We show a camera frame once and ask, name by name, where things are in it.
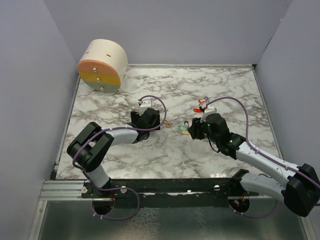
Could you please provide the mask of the yellow tag key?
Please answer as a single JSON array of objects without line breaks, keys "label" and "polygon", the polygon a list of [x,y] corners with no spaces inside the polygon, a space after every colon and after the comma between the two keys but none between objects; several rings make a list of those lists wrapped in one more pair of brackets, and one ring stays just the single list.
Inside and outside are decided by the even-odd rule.
[{"label": "yellow tag key", "polygon": [[189,136],[189,137],[191,136],[191,134],[187,130],[181,130],[180,133],[182,135],[186,135],[186,136]]}]

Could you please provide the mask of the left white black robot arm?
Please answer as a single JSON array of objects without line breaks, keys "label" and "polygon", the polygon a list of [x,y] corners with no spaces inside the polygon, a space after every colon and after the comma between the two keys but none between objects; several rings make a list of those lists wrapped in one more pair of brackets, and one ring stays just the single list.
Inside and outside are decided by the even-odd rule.
[{"label": "left white black robot arm", "polygon": [[112,146],[135,144],[150,136],[149,129],[160,129],[160,112],[148,107],[144,113],[130,113],[131,122],[102,132],[96,122],[90,122],[67,147],[67,154],[93,182],[93,191],[97,196],[106,197],[111,190],[110,177],[102,166],[102,161]]}]

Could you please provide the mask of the red tag key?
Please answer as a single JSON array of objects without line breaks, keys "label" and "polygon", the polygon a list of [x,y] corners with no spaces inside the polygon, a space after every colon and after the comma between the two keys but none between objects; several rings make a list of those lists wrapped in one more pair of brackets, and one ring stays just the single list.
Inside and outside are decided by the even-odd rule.
[{"label": "red tag key", "polygon": [[198,100],[199,104],[205,104],[208,100],[206,100],[205,98],[201,98]]},{"label": "red tag key", "polygon": [[202,113],[203,110],[202,110],[201,108],[194,108],[194,109],[193,109],[193,112],[195,112],[195,113]]}]

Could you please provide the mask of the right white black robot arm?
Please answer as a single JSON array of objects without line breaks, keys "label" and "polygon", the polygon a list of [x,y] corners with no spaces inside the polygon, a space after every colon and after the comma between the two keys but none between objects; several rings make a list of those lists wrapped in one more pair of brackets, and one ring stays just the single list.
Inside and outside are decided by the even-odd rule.
[{"label": "right white black robot arm", "polygon": [[315,169],[305,163],[301,166],[287,162],[260,150],[245,137],[230,132],[218,113],[192,119],[188,132],[193,140],[207,139],[216,145],[217,153],[247,163],[269,178],[261,178],[247,170],[234,175],[229,189],[240,196],[256,192],[285,204],[294,214],[307,217],[320,200],[320,180]]}]

